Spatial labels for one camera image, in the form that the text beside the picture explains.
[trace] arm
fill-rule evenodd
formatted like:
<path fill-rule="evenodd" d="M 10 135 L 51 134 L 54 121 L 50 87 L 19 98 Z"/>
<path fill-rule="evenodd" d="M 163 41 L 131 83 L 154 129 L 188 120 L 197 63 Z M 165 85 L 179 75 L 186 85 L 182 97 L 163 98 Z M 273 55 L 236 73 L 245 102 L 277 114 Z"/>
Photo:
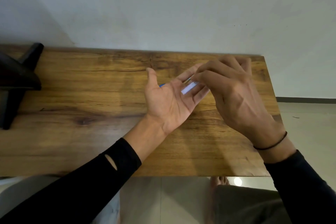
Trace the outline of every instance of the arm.
<path fill-rule="evenodd" d="M 183 81 L 195 65 L 159 87 L 147 69 L 147 114 L 124 138 L 75 171 L 31 196 L 0 219 L 0 223 L 91 223 L 165 137 L 180 126 L 209 92 L 204 85 L 182 95 Z"/>
<path fill-rule="evenodd" d="M 192 80 L 209 87 L 225 123 L 257 148 L 279 142 L 285 128 L 268 114 L 252 80 L 251 60 L 226 55 L 202 65 Z M 293 223 L 333 219 L 336 195 L 285 137 L 258 150 Z"/>

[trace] gray wall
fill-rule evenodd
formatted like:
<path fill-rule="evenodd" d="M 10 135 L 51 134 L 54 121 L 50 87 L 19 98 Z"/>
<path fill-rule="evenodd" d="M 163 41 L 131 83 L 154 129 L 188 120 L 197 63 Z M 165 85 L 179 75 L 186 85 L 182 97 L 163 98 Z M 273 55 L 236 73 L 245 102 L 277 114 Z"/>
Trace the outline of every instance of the gray wall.
<path fill-rule="evenodd" d="M 336 98 L 336 0 L 0 0 L 0 42 L 249 53 L 279 97 Z"/>

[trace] bracelet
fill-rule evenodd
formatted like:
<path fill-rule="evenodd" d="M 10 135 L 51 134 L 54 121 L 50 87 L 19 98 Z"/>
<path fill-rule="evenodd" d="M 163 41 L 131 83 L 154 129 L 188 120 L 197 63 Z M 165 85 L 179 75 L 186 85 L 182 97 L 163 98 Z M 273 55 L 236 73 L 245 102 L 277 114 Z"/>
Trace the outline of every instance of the bracelet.
<path fill-rule="evenodd" d="M 271 149 L 271 148 L 277 146 L 279 143 L 281 143 L 282 140 L 284 140 L 286 136 L 287 136 L 287 131 L 286 131 L 285 135 L 281 138 L 281 140 L 280 140 L 279 142 L 277 142 L 276 144 L 274 144 L 274 145 L 272 145 L 272 146 L 270 146 L 270 147 L 267 147 L 267 148 L 257 148 L 257 147 L 255 147 L 255 146 L 253 146 L 253 148 L 256 149 L 256 150 L 258 150 L 258 151 L 269 150 L 269 149 Z"/>

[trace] person's left arm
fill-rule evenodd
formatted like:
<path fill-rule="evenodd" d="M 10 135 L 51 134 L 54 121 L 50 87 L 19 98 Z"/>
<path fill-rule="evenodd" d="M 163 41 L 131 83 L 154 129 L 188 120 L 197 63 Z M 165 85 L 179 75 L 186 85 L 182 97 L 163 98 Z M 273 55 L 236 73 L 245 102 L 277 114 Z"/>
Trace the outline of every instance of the person's left arm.
<path fill-rule="evenodd" d="M 0 219 L 0 223 L 90 223 L 165 137 L 180 126 L 208 93 L 199 84 L 182 95 L 183 81 L 200 64 L 162 87 L 148 68 L 147 114 L 124 138 L 75 171 L 37 192 Z"/>

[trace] person's left hand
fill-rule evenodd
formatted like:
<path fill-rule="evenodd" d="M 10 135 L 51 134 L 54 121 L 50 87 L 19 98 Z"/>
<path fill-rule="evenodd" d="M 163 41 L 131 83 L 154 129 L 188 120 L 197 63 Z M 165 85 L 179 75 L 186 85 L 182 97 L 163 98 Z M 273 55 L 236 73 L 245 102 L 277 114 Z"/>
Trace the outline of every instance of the person's left hand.
<path fill-rule="evenodd" d="M 184 71 L 162 87 L 158 86 L 156 73 L 147 68 L 148 83 L 145 87 L 147 116 L 161 123 L 165 135 L 173 132 L 191 114 L 195 106 L 208 94 L 209 89 L 203 84 L 196 85 L 187 94 L 181 90 L 186 87 L 184 81 L 189 79 L 202 64 L 196 64 Z"/>

